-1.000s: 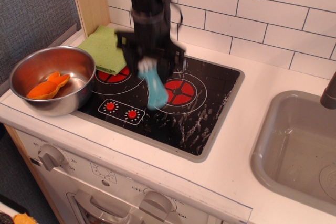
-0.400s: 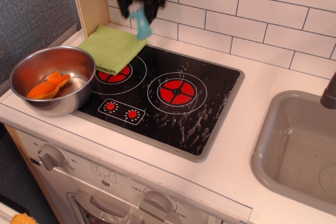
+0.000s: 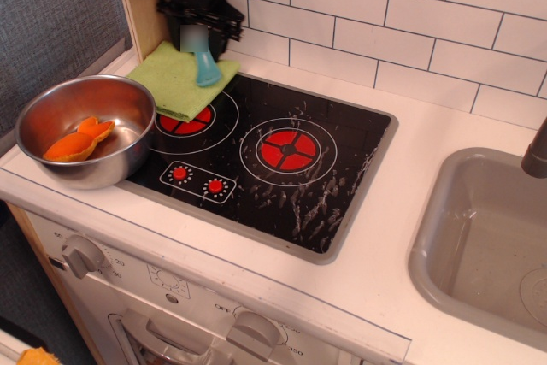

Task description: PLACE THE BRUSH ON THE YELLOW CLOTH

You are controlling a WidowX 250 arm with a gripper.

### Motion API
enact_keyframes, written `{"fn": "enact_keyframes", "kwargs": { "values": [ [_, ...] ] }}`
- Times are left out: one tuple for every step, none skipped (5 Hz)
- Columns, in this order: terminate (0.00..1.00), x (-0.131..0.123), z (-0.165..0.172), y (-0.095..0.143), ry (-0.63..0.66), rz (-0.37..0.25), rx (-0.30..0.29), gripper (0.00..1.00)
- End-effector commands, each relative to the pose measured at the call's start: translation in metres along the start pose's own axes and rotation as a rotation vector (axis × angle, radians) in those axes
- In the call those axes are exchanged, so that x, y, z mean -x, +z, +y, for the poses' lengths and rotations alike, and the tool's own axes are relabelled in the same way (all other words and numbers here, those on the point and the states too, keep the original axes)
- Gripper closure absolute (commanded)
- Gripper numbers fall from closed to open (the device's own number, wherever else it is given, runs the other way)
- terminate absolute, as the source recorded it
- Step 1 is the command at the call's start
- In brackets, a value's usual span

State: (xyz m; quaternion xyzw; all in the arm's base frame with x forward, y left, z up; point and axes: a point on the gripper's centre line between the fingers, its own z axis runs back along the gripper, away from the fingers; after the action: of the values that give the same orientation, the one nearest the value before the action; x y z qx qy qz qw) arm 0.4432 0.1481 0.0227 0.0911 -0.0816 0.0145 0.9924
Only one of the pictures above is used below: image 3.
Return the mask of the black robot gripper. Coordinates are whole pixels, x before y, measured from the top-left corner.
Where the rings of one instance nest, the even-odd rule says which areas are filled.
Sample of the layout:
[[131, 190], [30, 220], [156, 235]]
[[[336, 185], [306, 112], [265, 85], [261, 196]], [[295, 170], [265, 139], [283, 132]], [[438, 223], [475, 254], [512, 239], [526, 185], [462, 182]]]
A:
[[158, 0], [158, 12], [167, 18], [171, 43], [180, 45], [180, 27], [198, 24], [208, 28], [209, 50], [217, 61], [230, 40], [239, 41], [244, 15], [227, 0]]

